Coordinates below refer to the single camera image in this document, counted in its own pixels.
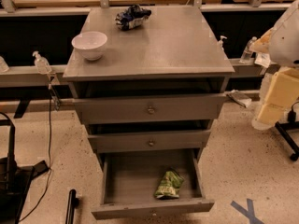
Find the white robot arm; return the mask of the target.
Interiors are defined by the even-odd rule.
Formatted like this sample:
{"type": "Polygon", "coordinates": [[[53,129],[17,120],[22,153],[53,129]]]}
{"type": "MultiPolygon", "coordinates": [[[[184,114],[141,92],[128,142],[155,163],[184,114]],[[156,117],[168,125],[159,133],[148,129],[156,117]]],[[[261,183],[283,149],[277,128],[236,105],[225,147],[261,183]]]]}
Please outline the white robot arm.
{"type": "Polygon", "coordinates": [[[251,125],[257,130],[274,127],[284,112],[299,98],[299,0],[295,0],[274,26],[250,47],[267,53],[280,66],[274,75],[266,74],[260,88],[251,125]]]}

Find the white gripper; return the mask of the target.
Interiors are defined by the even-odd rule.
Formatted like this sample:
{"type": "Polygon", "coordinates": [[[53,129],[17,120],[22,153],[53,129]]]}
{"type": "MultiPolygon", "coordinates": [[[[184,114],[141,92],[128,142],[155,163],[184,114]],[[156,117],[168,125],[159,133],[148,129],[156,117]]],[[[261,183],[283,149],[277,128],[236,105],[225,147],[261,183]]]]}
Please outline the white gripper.
{"type": "Polygon", "coordinates": [[[258,52],[254,63],[262,68],[261,75],[263,75],[263,79],[261,87],[268,88],[270,85],[269,91],[265,96],[267,105],[258,104],[251,121],[254,129],[264,131],[274,127],[283,117],[284,110],[281,108],[291,107],[299,98],[299,70],[288,68],[278,71],[272,76],[267,70],[275,62],[270,59],[268,53],[258,52]]]}

